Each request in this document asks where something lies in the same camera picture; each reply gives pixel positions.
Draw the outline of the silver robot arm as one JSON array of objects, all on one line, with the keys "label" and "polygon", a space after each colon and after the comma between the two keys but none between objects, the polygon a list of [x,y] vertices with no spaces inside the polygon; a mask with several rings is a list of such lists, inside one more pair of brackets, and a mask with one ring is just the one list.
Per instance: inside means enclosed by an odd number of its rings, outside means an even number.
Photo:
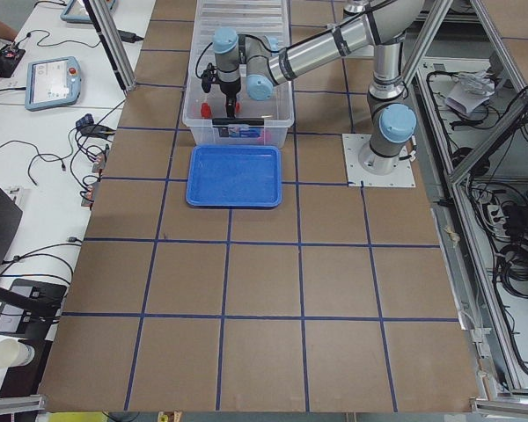
[{"label": "silver robot arm", "polygon": [[263,101],[276,86],[372,46],[374,69],[368,103],[373,133],[359,152],[359,162],[371,174],[388,175],[416,128],[414,112],[402,101],[406,84],[401,59],[406,30],[422,6],[421,1],[365,1],[361,10],[331,28],[282,48],[262,37],[219,27],[211,44],[215,60],[198,76],[202,89],[210,92],[218,85],[226,97],[227,118],[235,120],[240,90]]}]

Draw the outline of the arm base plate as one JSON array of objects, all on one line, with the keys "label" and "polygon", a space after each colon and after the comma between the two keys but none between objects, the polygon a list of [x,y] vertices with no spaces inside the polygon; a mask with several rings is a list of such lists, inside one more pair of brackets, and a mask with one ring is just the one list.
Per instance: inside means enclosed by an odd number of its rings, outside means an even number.
[{"label": "arm base plate", "polygon": [[343,134],[343,152],[349,186],[414,188],[414,158],[403,145],[398,156],[383,158],[370,149],[369,134]]}]

